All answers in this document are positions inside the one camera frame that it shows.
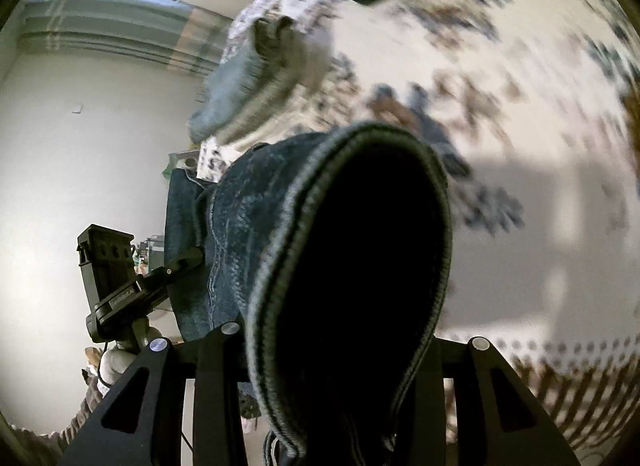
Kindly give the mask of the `dark blue denim pants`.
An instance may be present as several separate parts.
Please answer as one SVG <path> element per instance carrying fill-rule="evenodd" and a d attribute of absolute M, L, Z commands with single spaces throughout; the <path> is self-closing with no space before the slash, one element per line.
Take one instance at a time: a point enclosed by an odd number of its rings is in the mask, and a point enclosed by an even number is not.
<path fill-rule="evenodd" d="M 444 167 L 380 122 L 250 148 L 216 183 L 171 173 L 165 258 L 192 341 L 238 319 L 260 412 L 288 455 L 356 465 L 390 440 L 433 340 L 451 262 Z"/>

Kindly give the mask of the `floral and plaid fleece blanket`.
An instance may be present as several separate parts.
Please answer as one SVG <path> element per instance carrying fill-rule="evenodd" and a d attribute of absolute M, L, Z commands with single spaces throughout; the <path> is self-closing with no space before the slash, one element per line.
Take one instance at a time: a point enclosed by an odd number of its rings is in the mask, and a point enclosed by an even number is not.
<path fill-rule="evenodd" d="M 237 141 L 204 142 L 215 182 L 250 146 L 413 112 L 468 168 L 449 183 L 454 264 L 438 334 L 489 339 L 582 460 L 639 406 L 639 36 L 617 0 L 254 0 L 327 25 L 335 57 Z"/>

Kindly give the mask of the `grey blue folded garment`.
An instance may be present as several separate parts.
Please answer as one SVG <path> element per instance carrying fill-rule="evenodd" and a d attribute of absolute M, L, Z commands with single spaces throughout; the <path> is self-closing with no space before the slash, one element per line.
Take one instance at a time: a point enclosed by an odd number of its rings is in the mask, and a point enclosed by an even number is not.
<path fill-rule="evenodd" d="M 332 50 L 326 25 L 301 32 L 288 16 L 255 20 L 235 56 L 205 78 L 203 106 L 188 121 L 191 141 L 234 143 L 277 114 L 295 90 L 314 95 Z"/>

